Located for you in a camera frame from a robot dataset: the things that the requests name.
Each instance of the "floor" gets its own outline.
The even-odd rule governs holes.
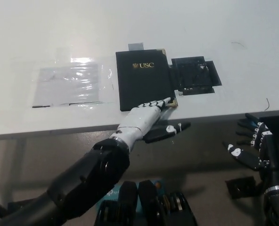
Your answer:
[[[258,174],[234,162],[221,145],[236,141],[236,122],[193,124],[173,139],[138,142],[122,180],[162,178],[167,191],[183,191],[200,226],[260,226],[262,198],[232,201],[225,181]],[[0,141],[0,203],[30,199],[112,131]],[[90,226],[92,208],[66,226]]]

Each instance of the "clear plastic sheet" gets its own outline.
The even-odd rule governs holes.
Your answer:
[[[106,62],[72,58],[66,65],[41,68],[33,108],[113,102],[113,69]]]

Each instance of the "usc logo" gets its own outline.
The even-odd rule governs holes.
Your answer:
[[[154,63],[140,63],[132,64],[133,68],[151,68],[154,67]]]

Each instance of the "robotic hand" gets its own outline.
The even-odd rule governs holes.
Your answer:
[[[159,126],[151,129],[160,118],[162,110],[165,109],[170,100],[171,98],[166,98],[161,101],[152,101],[132,108],[110,138],[124,142],[128,146],[129,151],[131,151],[137,140],[143,139],[146,143],[152,143],[173,137],[188,128],[190,123],[178,123],[175,126]]]
[[[271,132],[263,122],[259,121],[258,118],[248,113],[246,113],[245,116],[249,121],[248,122],[239,121],[238,125],[243,128],[247,128],[250,131],[249,132],[236,131],[236,134],[240,136],[246,136],[248,138],[251,138],[251,140],[238,141],[237,145],[250,145],[255,149],[257,149],[258,151],[260,151],[263,137],[265,135],[271,134]],[[235,147],[232,144],[228,144],[224,142],[223,145],[228,149],[229,153],[236,161],[240,162],[241,164],[247,166],[248,168],[254,171],[259,171],[260,169],[266,167],[265,166],[266,164],[268,164],[266,160],[262,161],[260,160],[260,157],[256,157],[250,152],[245,151],[239,147]]]
[[[146,143],[175,136],[190,124],[153,129],[170,98],[133,108],[116,133],[100,141],[68,170],[55,178],[47,191],[0,226],[60,226],[83,215],[120,180],[129,167],[129,153],[137,140]]]
[[[267,225],[279,226],[279,151],[274,142],[273,134],[267,126],[258,118],[246,113],[250,122],[239,122],[238,125],[250,130],[250,132],[236,132],[251,138],[249,141],[237,142],[238,145],[251,145],[258,150],[259,156],[235,147],[229,143],[223,143],[231,156],[248,168],[259,171],[262,180],[261,186],[264,192],[264,213]]]

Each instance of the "tabletop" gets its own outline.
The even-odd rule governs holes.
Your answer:
[[[115,52],[141,42],[164,48],[169,63],[213,60],[222,82],[212,94],[177,96],[166,119],[279,114],[279,0],[4,0],[0,139],[115,129],[127,114],[119,110]],[[97,82],[63,88],[80,73],[71,72],[76,65],[89,65]],[[88,99],[82,88],[95,101],[69,105],[71,95]],[[42,96],[50,107],[32,108]]]

